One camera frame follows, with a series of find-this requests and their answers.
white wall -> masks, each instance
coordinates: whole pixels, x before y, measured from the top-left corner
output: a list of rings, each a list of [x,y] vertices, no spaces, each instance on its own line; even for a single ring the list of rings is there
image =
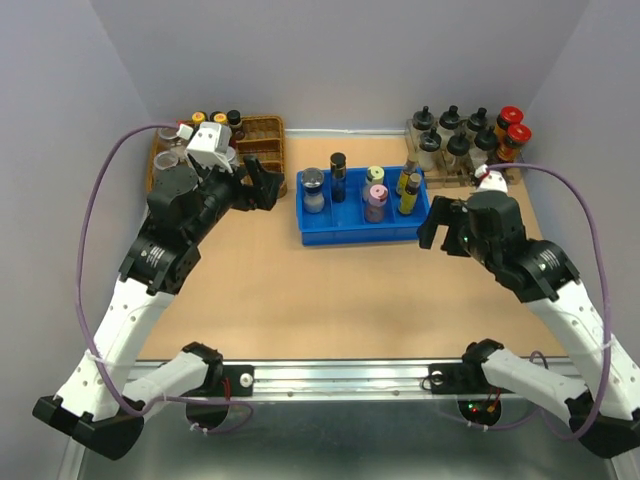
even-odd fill
[[[149,122],[87,0],[3,3],[0,16],[0,476],[55,478],[64,435],[31,417],[80,359],[75,252],[99,164]],[[99,199],[86,275],[98,324],[143,206],[147,139],[117,158]]]
[[[588,0],[91,0],[152,116],[295,128],[529,105]]]
[[[565,173],[601,233],[614,332],[640,361],[640,3],[592,0],[527,111],[527,158]],[[542,174],[527,185],[543,234],[563,245],[601,305],[590,237],[577,202]]]

bottle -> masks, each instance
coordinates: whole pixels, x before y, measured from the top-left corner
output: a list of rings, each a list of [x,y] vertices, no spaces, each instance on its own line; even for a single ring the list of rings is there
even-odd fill
[[[422,110],[418,110],[413,114],[411,119],[411,140],[415,149],[418,148],[420,143],[420,135],[431,129],[434,122],[435,118],[429,111],[429,107],[422,107]]]
[[[442,138],[440,148],[445,150],[447,143],[456,133],[456,128],[460,125],[460,115],[458,115],[458,107],[451,105],[449,110],[440,115],[438,120],[438,135]]]
[[[476,138],[478,132],[487,128],[487,109],[484,107],[480,107],[476,113],[472,113],[466,123],[467,127],[467,138],[471,145],[473,145],[473,140]]]
[[[524,120],[524,113],[517,107],[507,106],[500,110],[500,115],[496,120],[495,133],[498,141],[502,143],[507,135],[507,128],[514,123],[520,123]]]
[[[469,148],[469,158],[471,158],[473,169],[476,170],[486,164],[489,161],[489,155],[497,146],[498,136],[494,133],[493,127],[480,131]]]
[[[422,176],[419,173],[412,173],[404,192],[402,192],[402,197],[400,197],[398,211],[401,214],[411,215],[411,212],[413,212],[413,208],[416,206],[416,201],[418,200],[420,182],[422,182]]]
[[[413,159],[411,157],[407,158],[407,162],[404,164],[404,168],[400,173],[400,178],[398,178],[398,184],[396,185],[396,193],[398,195],[402,195],[402,192],[404,192],[404,187],[407,186],[409,175],[415,172],[416,168],[418,168],[417,159]]]
[[[440,142],[442,142],[442,137],[438,135],[436,127],[431,127],[428,133],[420,135],[418,165],[423,172],[428,172],[438,166],[439,160],[442,158]]]
[[[227,120],[229,121],[229,127],[231,127],[233,138],[236,140],[244,139],[242,116],[240,115],[240,112],[238,110],[229,110],[227,112]]]
[[[331,155],[331,199],[344,202],[347,195],[347,157],[344,153]]]
[[[373,185],[369,190],[367,208],[364,210],[364,218],[370,223],[380,223],[384,220],[384,206],[389,198],[389,190],[384,185]]]
[[[309,213],[321,212],[324,208],[324,195],[322,194],[322,184],[324,183],[324,173],[319,168],[307,168],[301,175],[304,198],[302,204]]]
[[[364,179],[364,187],[362,188],[362,200],[365,202],[369,199],[369,189],[373,185],[382,185],[384,181],[384,169],[382,167],[367,168],[367,175]]]
[[[531,140],[531,135],[531,130],[521,123],[509,125],[507,135],[496,152],[498,161],[513,163],[522,147]]]
[[[451,137],[444,152],[444,165],[449,174],[457,174],[464,165],[464,156],[469,153],[471,144],[464,132]]]

small jar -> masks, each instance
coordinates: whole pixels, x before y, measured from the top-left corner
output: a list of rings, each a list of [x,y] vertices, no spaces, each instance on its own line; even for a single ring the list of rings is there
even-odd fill
[[[451,105],[449,110],[440,115],[438,120],[438,135],[441,137],[440,148],[446,150],[451,137],[456,133],[456,128],[460,125],[460,115],[458,107]]]
[[[324,173],[319,168],[307,168],[301,175],[304,198],[302,204],[309,213],[319,213],[324,208],[324,195],[322,195],[322,184],[324,183]]]
[[[504,107],[500,110],[500,115],[496,119],[495,134],[498,136],[498,141],[502,143],[504,137],[507,135],[507,129],[509,125],[520,123],[524,120],[524,113],[518,107],[511,105]]]
[[[382,167],[369,167],[362,188],[362,200],[369,200],[369,190],[373,185],[382,185],[384,181],[384,169]]]
[[[384,220],[384,206],[389,198],[389,190],[384,185],[374,185],[369,190],[364,218],[369,223],[380,223]]]
[[[469,158],[473,169],[485,165],[489,161],[489,156],[498,146],[498,136],[494,133],[493,127],[482,130],[476,135],[471,148],[469,148]]]
[[[178,156],[171,150],[165,150],[153,157],[153,179],[157,180],[158,174],[169,170],[180,163]]]
[[[440,158],[442,158],[440,153],[441,142],[442,137],[438,135],[435,127],[432,127],[428,133],[420,135],[418,165],[420,165],[423,172],[429,172],[438,166]]]
[[[505,163],[513,163],[522,147],[531,140],[531,135],[531,130],[521,123],[509,125],[507,135],[496,152],[498,160]]]
[[[464,132],[451,137],[444,152],[444,164],[449,174],[458,174],[464,165],[464,157],[469,153],[471,144]]]
[[[467,129],[467,139],[473,145],[476,135],[487,128],[487,109],[480,107],[476,113],[472,113],[465,127]]]
[[[429,111],[429,107],[422,107],[413,114],[411,119],[411,140],[414,149],[420,144],[420,135],[429,131],[435,122],[433,114]]]

tan tabletop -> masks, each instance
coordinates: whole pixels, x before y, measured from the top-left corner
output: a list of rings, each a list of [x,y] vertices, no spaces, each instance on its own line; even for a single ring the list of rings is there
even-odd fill
[[[229,212],[200,246],[202,260],[164,313],[142,354],[172,358],[198,341],[229,359],[458,357],[493,338],[519,355],[564,352],[537,317],[469,258],[416,243],[303,247],[295,174],[401,165],[402,138],[290,138],[289,193],[271,212]],[[468,188],[432,190],[466,198]],[[524,184],[511,188],[528,233],[540,238]]]

blue bin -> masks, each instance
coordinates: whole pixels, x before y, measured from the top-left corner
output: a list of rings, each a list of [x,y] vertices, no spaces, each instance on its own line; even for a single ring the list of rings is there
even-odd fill
[[[402,167],[384,167],[384,185],[389,189],[385,218],[381,223],[369,223],[364,218],[365,202],[362,200],[367,168],[347,170],[347,194],[342,203],[331,200],[331,171],[324,170],[324,208],[319,213],[308,213],[302,204],[304,190],[302,172],[296,175],[296,214],[303,245],[339,245],[346,243],[401,242],[418,239],[417,229],[429,213],[429,199],[425,182],[420,184],[416,206],[411,215],[398,212],[400,196],[396,185]]]

